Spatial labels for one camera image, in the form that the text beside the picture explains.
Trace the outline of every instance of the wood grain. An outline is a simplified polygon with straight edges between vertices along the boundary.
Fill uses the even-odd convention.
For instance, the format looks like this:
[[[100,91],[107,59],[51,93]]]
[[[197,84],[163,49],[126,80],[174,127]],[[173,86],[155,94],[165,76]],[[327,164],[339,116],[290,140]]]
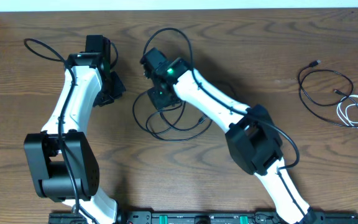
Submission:
[[[188,34],[196,68],[208,80],[225,80],[241,101],[264,105],[296,141],[301,162],[290,174],[312,207],[358,212],[358,129],[316,119],[299,101],[296,83],[298,70],[320,59],[319,67],[351,78],[358,94],[358,9],[0,13],[0,223],[45,223],[51,210],[67,209],[36,196],[24,155],[25,135],[41,129],[63,85],[62,65],[28,52],[22,43],[28,37],[64,57],[82,51],[87,34],[103,34],[117,45],[116,70],[127,91],[114,104],[93,110],[88,140],[101,186],[121,205],[186,211],[274,207],[257,178],[232,161],[215,124],[181,143],[157,141],[135,124],[132,102],[151,87],[139,65],[144,44],[168,26]],[[152,45],[169,57],[188,55],[173,33],[161,34]],[[329,102],[337,99],[334,88],[349,87],[321,74],[308,78],[305,88]],[[139,108],[153,111],[148,99]],[[334,108],[312,108],[336,117]],[[183,127],[198,117],[195,108],[188,109]],[[146,114],[139,118],[144,122]],[[288,143],[283,151],[288,162],[294,160]]]

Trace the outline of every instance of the wooden surface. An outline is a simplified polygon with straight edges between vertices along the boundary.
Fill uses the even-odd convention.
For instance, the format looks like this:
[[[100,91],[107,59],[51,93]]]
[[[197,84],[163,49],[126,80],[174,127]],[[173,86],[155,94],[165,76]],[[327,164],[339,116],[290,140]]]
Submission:
[[[103,34],[117,45],[116,70],[127,91],[114,104],[93,110],[88,141],[101,169],[100,184],[120,205],[189,211],[274,208],[258,179],[232,161],[215,124],[198,139],[179,143],[157,141],[135,124],[132,102],[151,87],[139,65],[142,49],[167,26],[188,34],[196,68],[208,80],[225,80],[241,101],[264,105],[295,140],[301,162],[290,175],[312,207],[358,212],[358,129],[315,118],[299,101],[296,83],[298,70],[320,59],[320,68],[351,78],[358,94],[358,9],[0,13],[0,223],[45,223],[51,210],[68,209],[36,196],[27,167],[23,140],[39,132],[52,114],[63,70],[62,64],[27,51],[26,37],[48,43],[64,57],[84,50],[87,34]],[[167,33],[152,45],[168,56],[187,58],[184,43]],[[305,83],[320,102],[336,100],[334,88],[349,88],[329,75]],[[147,98],[138,108],[142,122],[153,111]],[[336,119],[335,108],[312,108]],[[198,115],[189,106],[180,126],[191,125]],[[287,142],[282,150],[288,163],[294,160]]]

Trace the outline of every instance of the white wall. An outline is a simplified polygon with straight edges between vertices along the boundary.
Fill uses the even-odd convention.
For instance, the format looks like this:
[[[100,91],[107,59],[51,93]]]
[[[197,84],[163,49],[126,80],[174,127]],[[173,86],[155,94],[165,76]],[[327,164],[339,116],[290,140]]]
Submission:
[[[358,0],[0,0],[0,12],[358,7]]]

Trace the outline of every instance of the wooden table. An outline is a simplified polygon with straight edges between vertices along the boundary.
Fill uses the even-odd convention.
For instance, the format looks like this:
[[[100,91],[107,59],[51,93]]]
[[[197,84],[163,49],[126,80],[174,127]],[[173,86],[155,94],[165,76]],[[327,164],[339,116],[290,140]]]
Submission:
[[[241,101],[264,105],[296,141],[301,162],[290,175],[312,207],[358,212],[358,129],[315,118],[299,101],[296,80],[301,67],[320,59],[319,68],[346,74],[358,94],[358,9],[0,13],[0,223],[45,223],[52,210],[68,209],[36,196],[23,150],[26,134],[39,132],[52,114],[63,85],[62,64],[27,51],[22,40],[28,37],[63,57],[83,51],[87,34],[103,34],[117,45],[116,71],[127,91],[93,110],[87,137],[100,184],[120,205],[156,211],[274,208],[259,180],[232,161],[215,124],[188,142],[158,141],[135,124],[132,103],[152,86],[139,65],[142,49],[163,27],[186,32],[196,68],[208,80],[229,82]],[[152,45],[171,58],[188,58],[177,34],[161,34]],[[308,78],[305,88],[327,103],[338,99],[334,88],[347,91],[349,85],[324,73]],[[138,108],[144,123],[153,112],[147,97]],[[337,119],[334,107],[312,108]],[[189,106],[179,126],[193,124],[198,115]],[[292,162],[287,142],[282,150]]]

